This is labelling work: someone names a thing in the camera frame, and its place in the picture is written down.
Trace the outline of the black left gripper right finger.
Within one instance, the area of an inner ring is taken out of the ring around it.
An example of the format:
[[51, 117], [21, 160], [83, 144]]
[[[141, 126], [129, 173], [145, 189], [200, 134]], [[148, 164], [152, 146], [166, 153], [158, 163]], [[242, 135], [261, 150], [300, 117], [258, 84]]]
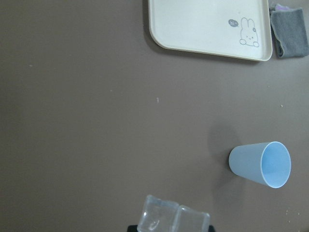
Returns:
[[212, 225], [209, 226], [208, 232], [214, 232], [214, 227]]

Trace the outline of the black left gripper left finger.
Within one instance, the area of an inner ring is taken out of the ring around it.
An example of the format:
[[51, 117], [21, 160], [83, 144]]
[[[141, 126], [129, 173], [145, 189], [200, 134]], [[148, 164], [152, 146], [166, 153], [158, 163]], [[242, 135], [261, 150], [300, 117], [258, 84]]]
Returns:
[[127, 228], [127, 232], [138, 232], [137, 225], [129, 225]]

